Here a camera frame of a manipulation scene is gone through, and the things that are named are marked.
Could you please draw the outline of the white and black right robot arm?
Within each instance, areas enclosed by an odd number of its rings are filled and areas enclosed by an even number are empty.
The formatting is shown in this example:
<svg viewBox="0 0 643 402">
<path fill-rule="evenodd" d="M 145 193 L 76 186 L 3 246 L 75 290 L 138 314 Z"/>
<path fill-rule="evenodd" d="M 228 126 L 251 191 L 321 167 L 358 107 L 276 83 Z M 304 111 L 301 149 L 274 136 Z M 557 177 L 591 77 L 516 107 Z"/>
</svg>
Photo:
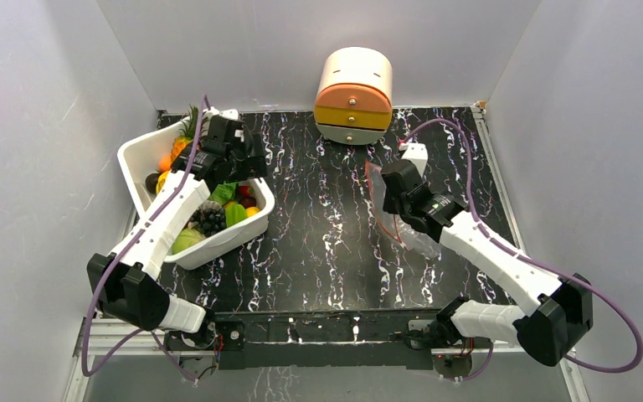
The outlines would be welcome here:
<svg viewBox="0 0 643 402">
<path fill-rule="evenodd" d="M 519 345 L 546 366 L 557 365 L 593 325 L 589 282 L 579 274 L 560 276 L 529 264 L 450 193 L 434 193 L 408 160 L 381 170 L 383 210 L 468 260 L 513 299 L 495 305 L 457 297 L 422 330 L 409 332 L 410 343 L 458 347 L 468 338 Z"/>
</svg>

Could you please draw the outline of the clear zip bag orange zipper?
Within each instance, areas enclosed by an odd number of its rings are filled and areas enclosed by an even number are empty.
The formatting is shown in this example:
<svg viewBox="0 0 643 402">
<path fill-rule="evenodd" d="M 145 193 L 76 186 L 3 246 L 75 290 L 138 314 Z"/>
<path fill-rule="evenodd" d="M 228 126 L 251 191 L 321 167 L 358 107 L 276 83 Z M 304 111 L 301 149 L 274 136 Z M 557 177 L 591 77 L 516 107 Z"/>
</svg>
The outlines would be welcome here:
<svg viewBox="0 0 643 402">
<path fill-rule="evenodd" d="M 427 234 L 422 234 L 406 224 L 397 214 L 383 210 L 383 201 L 386 185 L 381 176 L 381 167 L 370 161 L 364 163 L 365 177 L 368 182 L 368 191 L 371 199 L 373 216 L 377 221 L 379 230 L 385 237 L 405 250 L 422 255 L 425 259 L 439 259 L 441 246 L 434 242 Z"/>
</svg>

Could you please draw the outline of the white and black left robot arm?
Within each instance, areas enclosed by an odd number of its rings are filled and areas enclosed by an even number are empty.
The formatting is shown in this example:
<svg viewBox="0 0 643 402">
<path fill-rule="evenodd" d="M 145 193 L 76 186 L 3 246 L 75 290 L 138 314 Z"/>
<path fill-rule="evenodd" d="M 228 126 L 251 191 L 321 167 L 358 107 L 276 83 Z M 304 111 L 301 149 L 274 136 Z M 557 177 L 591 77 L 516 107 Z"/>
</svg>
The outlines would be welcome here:
<svg viewBox="0 0 643 402">
<path fill-rule="evenodd" d="M 184 332 L 195 348 L 207 348 L 217 331 L 212 312 L 160 286 L 162 267 L 175 261 L 172 247 L 194 212 L 225 183 L 261 184 L 267 174 L 262 136 L 244 129 L 230 111 L 202 109 L 194 137 L 171 163 L 160 192 L 136 225 L 109 253 L 86 267 L 93 296 L 89 309 L 144 330 Z"/>
</svg>

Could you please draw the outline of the green toy lettuce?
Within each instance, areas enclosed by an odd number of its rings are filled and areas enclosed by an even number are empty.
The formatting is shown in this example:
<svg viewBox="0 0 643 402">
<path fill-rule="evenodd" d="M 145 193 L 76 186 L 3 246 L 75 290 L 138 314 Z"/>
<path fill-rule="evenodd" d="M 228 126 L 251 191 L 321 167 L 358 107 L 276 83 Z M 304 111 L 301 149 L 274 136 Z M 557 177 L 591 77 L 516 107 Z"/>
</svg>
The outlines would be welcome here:
<svg viewBox="0 0 643 402">
<path fill-rule="evenodd" d="M 216 202 L 220 205 L 225 205 L 230 201 L 234 201 L 236 197 L 237 187 L 238 184 L 236 182 L 221 183 L 209 195 L 208 200 Z"/>
</svg>

